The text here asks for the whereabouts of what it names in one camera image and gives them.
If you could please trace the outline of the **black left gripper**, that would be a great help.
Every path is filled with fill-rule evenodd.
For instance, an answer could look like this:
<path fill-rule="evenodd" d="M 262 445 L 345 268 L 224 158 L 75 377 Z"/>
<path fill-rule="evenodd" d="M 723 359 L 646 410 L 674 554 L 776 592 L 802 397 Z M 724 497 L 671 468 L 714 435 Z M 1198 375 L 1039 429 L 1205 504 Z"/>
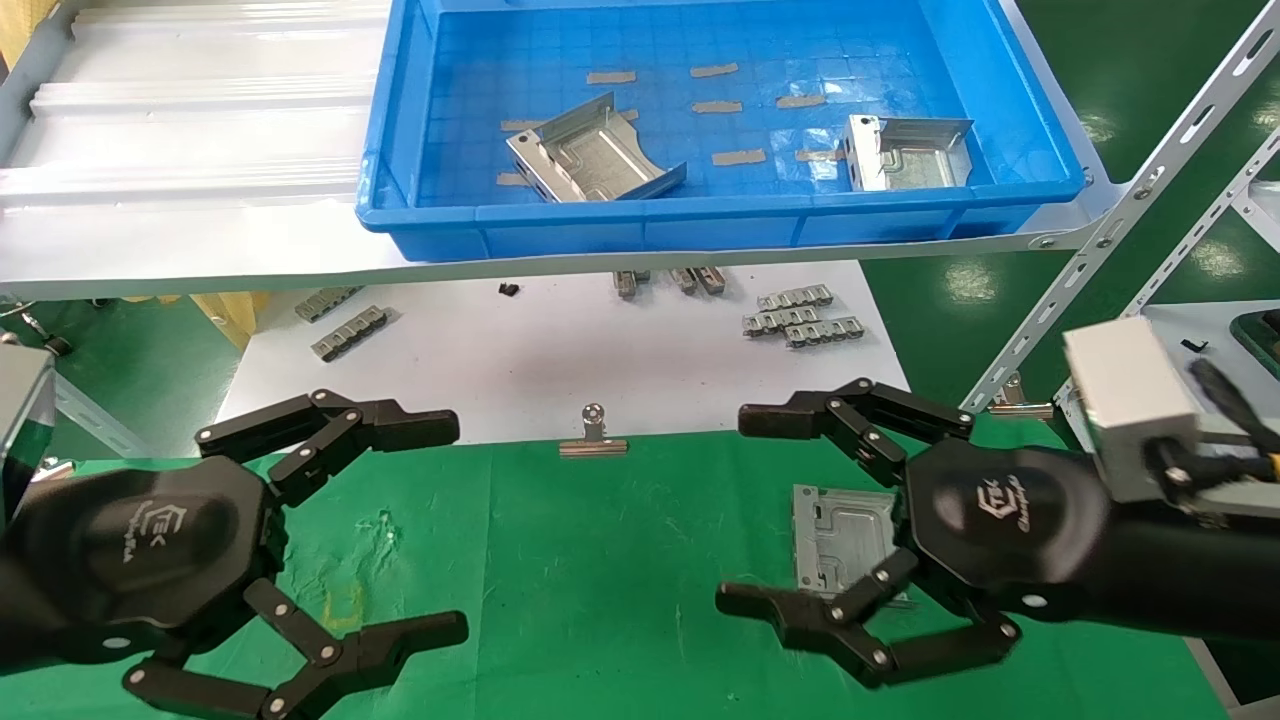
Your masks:
<path fill-rule="evenodd" d="M 270 582 L 288 541 L 276 503 L 298 507 L 367 451 L 458 438 L 452 410 L 408 413 L 392 398 L 317 389 L 198 430 L 207 459 L 188 468 L 35 483 L 3 532 L 3 673 L 205 653 L 255 611 L 303 657 L 278 688 L 192 673 L 175 652 L 140 661 L 124 689 L 186 717 L 320 719 L 349 694 L 393 685 L 412 655 L 465 643 L 466 616 L 407 618 L 337 639 Z M 237 464 L 285 448 L 268 486 Z"/>

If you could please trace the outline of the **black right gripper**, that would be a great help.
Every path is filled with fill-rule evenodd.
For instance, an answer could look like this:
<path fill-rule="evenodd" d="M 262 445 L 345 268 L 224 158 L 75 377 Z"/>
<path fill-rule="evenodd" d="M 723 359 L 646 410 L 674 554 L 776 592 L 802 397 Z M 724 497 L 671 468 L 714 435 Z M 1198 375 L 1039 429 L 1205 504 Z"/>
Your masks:
<path fill-rule="evenodd" d="M 895 550 L 832 600 L 723 583 L 717 610 L 769 623 L 785 648 L 823 655 L 868 689 L 1001 664 L 1021 629 L 992 609 L 1042 623 L 1277 639 L 1276 520 L 1211 527 L 1162 500 L 1120 503 L 1085 455 L 975 446 L 963 441 L 974 424 L 969 413 L 869 378 L 742 405 L 741 436 L 826 438 L 879 486 L 902 484 L 900 544 L 911 551 Z M 933 446 L 908 461 L 892 433 Z M 867 624 L 916 575 L 945 607 L 964 603 L 969 625 L 876 638 Z"/>

